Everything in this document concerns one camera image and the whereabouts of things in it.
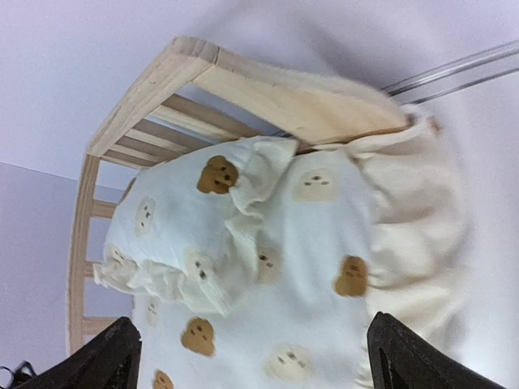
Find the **bear print cream cushion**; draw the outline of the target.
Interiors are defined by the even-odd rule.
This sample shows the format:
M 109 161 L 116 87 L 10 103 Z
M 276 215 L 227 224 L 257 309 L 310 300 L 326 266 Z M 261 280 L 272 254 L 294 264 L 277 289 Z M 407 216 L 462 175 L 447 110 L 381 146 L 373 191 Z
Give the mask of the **bear print cream cushion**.
M 466 204 L 433 117 L 404 110 L 401 132 L 295 152 L 262 207 L 255 283 L 229 314 L 131 294 L 139 387 L 369 388 L 380 311 L 444 347 Z

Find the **small bear print pillow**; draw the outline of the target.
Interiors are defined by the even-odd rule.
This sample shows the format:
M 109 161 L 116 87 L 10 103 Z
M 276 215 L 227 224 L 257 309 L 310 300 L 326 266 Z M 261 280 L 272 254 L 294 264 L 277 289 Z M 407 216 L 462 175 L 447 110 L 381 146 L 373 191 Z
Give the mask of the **small bear print pillow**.
M 95 281 L 229 314 L 255 283 L 262 207 L 297 148 L 256 136 L 141 170 L 115 208 Z

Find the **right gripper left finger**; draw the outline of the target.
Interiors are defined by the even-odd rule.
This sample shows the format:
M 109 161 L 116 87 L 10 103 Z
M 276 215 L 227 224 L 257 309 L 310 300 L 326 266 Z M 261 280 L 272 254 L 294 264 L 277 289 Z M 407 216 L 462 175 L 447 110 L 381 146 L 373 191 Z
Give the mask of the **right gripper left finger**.
M 136 389 L 142 342 L 128 317 L 120 317 L 86 345 L 19 388 Z

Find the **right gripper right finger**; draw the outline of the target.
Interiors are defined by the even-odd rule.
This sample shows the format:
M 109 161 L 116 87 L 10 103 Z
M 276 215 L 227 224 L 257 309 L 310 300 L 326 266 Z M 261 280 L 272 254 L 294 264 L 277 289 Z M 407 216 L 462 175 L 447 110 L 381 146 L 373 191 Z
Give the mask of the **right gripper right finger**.
M 501 385 L 454 361 L 405 324 L 379 312 L 367 331 L 375 389 L 500 389 Z

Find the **wooden pet bed frame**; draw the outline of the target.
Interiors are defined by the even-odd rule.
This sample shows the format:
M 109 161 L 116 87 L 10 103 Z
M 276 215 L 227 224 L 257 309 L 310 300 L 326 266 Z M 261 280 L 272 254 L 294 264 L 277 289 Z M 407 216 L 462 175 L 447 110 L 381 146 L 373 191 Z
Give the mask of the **wooden pet bed frame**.
M 84 157 L 71 236 L 68 348 L 111 324 L 84 313 L 84 284 L 94 218 L 109 219 L 115 204 L 95 198 L 98 169 L 109 162 L 139 169 L 208 146 L 251 137 L 256 130 L 217 109 L 180 95 L 191 84 L 293 135 L 308 145 L 347 143 L 404 130 L 410 121 L 392 98 L 348 79 L 311 74 L 245 58 L 211 42 L 174 38 L 129 87 Z

